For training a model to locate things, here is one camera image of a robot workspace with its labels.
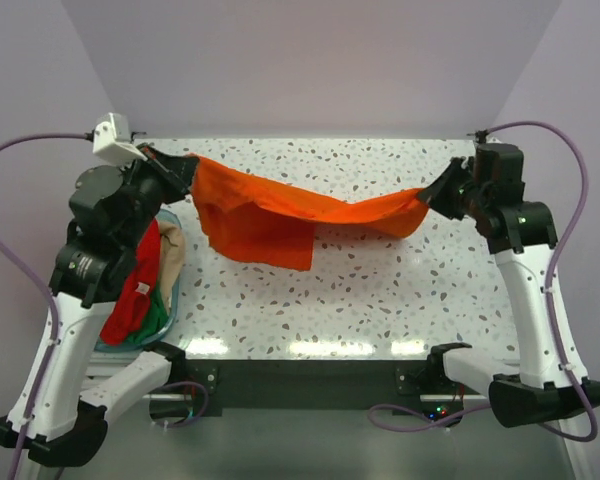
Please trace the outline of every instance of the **white table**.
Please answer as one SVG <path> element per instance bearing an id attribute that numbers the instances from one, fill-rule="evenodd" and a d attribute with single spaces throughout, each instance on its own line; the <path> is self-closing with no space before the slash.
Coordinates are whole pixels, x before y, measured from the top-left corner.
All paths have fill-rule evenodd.
<path id="1" fill-rule="evenodd" d="M 240 171 L 353 202 L 426 186 L 469 140 L 151 139 Z M 209 247 L 188 198 L 168 207 L 187 240 L 178 319 L 165 338 L 190 358 L 416 359 L 465 341 L 518 359 L 500 274 L 473 221 L 430 212 L 405 240 L 319 227 L 313 267 L 296 272 L 229 260 Z M 132 355 L 95 354 L 91 375 Z"/>

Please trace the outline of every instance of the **gray floor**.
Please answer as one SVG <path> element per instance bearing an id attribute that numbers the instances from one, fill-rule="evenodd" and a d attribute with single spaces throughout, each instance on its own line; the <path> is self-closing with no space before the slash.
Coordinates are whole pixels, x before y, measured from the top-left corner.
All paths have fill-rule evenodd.
<path id="1" fill-rule="evenodd" d="M 147 412 L 146 403 L 136 405 L 96 458 L 63 480 L 574 478 L 561 441 L 538 427 L 504 429 L 490 412 L 473 414 L 451 434 L 384 432 L 363 412 L 247 410 L 165 434 L 150 427 Z"/>

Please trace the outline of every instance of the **orange cloth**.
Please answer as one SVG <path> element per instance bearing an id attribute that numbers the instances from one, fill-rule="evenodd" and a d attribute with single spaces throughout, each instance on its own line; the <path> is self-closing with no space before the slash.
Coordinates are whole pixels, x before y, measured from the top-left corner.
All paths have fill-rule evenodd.
<path id="1" fill-rule="evenodd" d="M 192 195 L 202 231 L 216 251 L 239 262 L 309 270 L 317 223 L 364 225 L 404 238 L 428 211 L 416 199 L 420 189 L 348 204 L 199 158 Z"/>

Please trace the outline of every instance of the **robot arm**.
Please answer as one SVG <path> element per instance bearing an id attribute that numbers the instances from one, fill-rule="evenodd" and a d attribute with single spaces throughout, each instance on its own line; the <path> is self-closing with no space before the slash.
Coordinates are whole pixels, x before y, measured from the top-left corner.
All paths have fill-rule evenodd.
<path id="1" fill-rule="evenodd" d="M 99 121 L 93 140 L 94 153 L 113 165 L 84 172 L 69 201 L 74 219 L 49 284 L 60 319 L 57 340 L 49 355 L 50 312 L 22 394 L 0 418 L 0 445 L 16 447 L 26 425 L 29 458 L 48 467 L 86 464 L 104 441 L 108 423 L 181 373 L 184 363 L 184 352 L 157 344 L 102 385 L 80 391 L 100 331 L 135 267 L 140 240 L 163 203 L 189 193 L 198 164 L 196 157 L 131 145 L 126 120 L 117 114 Z M 41 369 L 45 374 L 36 385 Z M 32 391 L 38 394 L 26 418 Z"/>
<path id="2" fill-rule="evenodd" d="M 467 344 L 434 347 L 429 374 L 469 386 L 489 398 L 505 427 L 569 418 L 582 413 L 567 372 L 573 373 L 592 406 L 600 405 L 600 382 L 590 380 L 573 342 L 560 283 L 552 295 L 568 363 L 546 308 L 545 275 L 557 235 L 548 207 L 523 201 L 523 155 L 514 145 L 478 144 L 475 158 L 454 158 L 419 199 L 450 219 L 470 216 L 487 239 L 507 287 L 518 335 L 520 368 L 495 362 Z"/>

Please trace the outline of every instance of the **clothing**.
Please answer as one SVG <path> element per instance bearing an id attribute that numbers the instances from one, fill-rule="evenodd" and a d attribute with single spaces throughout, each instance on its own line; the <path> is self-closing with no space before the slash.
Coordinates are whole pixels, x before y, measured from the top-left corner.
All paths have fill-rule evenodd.
<path id="1" fill-rule="evenodd" d="M 160 231 L 153 220 L 136 249 L 136 267 L 122 287 L 120 298 L 100 332 L 108 345 L 119 345 L 129 333 L 142 327 L 151 305 L 151 292 L 158 282 Z"/>
<path id="2" fill-rule="evenodd" d="M 428 211 L 416 199 L 420 189 L 348 204 L 199 159 L 191 193 L 202 230 L 211 247 L 239 262 L 309 270 L 318 223 L 363 225 L 404 238 Z"/>
<path id="3" fill-rule="evenodd" d="M 173 285 L 184 265 L 185 240 L 182 230 L 173 223 L 158 221 L 160 230 L 160 270 L 158 283 L 162 303 L 167 312 L 171 310 Z"/>
<path id="4" fill-rule="evenodd" d="M 151 305 L 149 306 L 149 311 L 144 316 L 140 329 L 131 332 L 127 336 L 126 342 L 133 343 L 134 345 L 142 345 L 142 342 L 150 336 L 155 335 L 166 325 L 169 320 L 169 312 L 167 312 L 167 309 L 162 302 L 160 287 L 161 285 L 158 284 L 149 296 Z"/>

